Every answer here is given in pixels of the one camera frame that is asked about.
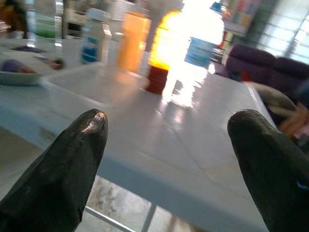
clear bottle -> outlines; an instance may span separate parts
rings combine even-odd
[[[108,22],[109,13],[90,8],[88,23],[83,27],[82,63],[107,63],[109,42],[112,38]]]
[[[224,22],[221,16],[221,5],[200,0],[189,0],[184,13],[189,25],[191,43],[185,61],[207,67],[214,49],[221,44],[224,34]]]
[[[183,4],[180,1],[174,4],[174,9],[163,17],[156,30],[149,57],[149,86],[146,90],[159,95],[167,82],[171,63],[179,56],[179,50],[183,49],[182,38],[179,37],[179,32],[184,30],[180,11]]]

bottle cap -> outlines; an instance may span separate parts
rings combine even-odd
[[[111,18],[111,15],[106,11],[96,8],[89,8],[87,10],[87,17],[103,22],[108,21]]]

cushion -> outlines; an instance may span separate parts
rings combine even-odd
[[[229,74],[245,71],[249,73],[251,81],[265,85],[268,83],[268,76],[271,70],[269,67],[253,64],[235,57],[229,57],[225,67]]]
[[[271,67],[276,61],[276,58],[272,54],[242,44],[237,44],[231,48],[228,56],[266,67]]]
[[[292,75],[295,78],[309,78],[309,65],[285,57],[279,57],[274,62],[273,69]]]
[[[268,106],[277,106],[289,110],[297,109],[296,105],[279,90],[255,82],[245,82],[245,84],[254,88],[262,101]]]

water bottle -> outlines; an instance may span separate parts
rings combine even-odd
[[[108,22],[110,14],[95,8],[87,10],[88,23],[83,27],[82,63],[107,63],[112,38]]]

plastic bottle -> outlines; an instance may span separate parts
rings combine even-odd
[[[175,2],[174,10],[167,13],[156,30],[150,53],[149,86],[147,91],[162,94],[165,87],[169,67],[178,53],[178,32],[183,29],[180,10],[182,2]]]
[[[88,23],[83,28],[82,63],[107,63],[109,42],[112,38],[108,21],[109,13],[90,8]]]
[[[129,12],[125,15],[122,23],[123,37],[117,59],[119,68],[137,73],[146,46],[150,24],[151,21],[145,14]]]
[[[191,43],[185,61],[201,67],[207,67],[214,48],[221,44],[224,34],[221,5],[215,2],[209,8],[210,3],[190,0],[184,7],[185,17],[191,25]]]

